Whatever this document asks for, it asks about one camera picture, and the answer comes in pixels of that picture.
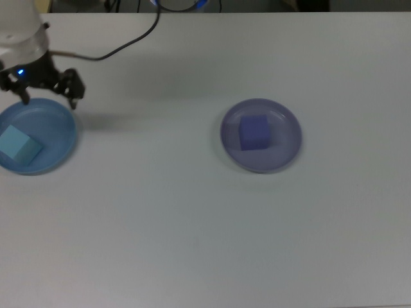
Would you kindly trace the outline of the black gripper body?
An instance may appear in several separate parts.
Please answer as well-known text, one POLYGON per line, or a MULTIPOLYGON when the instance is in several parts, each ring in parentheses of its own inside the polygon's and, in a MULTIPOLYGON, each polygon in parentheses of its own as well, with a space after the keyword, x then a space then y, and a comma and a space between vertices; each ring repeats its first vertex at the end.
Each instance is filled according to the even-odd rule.
POLYGON ((1 73, 8 73, 12 81, 19 80, 26 87, 53 91, 60 72, 55 68, 50 52, 46 51, 34 62, 16 65, 1 73))

